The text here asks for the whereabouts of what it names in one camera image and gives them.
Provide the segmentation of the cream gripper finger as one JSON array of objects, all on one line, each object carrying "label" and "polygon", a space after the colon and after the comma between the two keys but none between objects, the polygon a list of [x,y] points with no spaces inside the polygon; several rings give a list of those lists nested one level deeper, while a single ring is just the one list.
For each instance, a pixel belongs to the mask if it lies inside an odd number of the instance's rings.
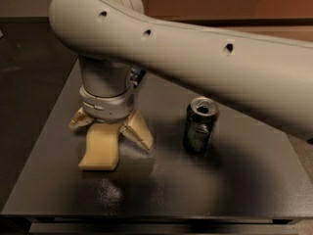
[{"label": "cream gripper finger", "polygon": [[77,130],[80,127],[90,124],[92,121],[93,118],[80,108],[71,119],[68,127],[70,130]]},{"label": "cream gripper finger", "polygon": [[144,150],[149,151],[153,147],[154,137],[138,110],[134,110],[123,122],[120,133]]}]

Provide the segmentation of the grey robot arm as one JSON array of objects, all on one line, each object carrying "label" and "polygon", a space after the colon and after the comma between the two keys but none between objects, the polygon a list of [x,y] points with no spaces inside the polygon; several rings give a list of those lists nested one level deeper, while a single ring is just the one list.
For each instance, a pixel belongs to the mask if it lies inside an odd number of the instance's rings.
[{"label": "grey robot arm", "polygon": [[313,138],[311,44],[145,16],[141,0],[52,0],[49,21],[81,60],[84,111],[129,113],[133,65],[304,140]]}]

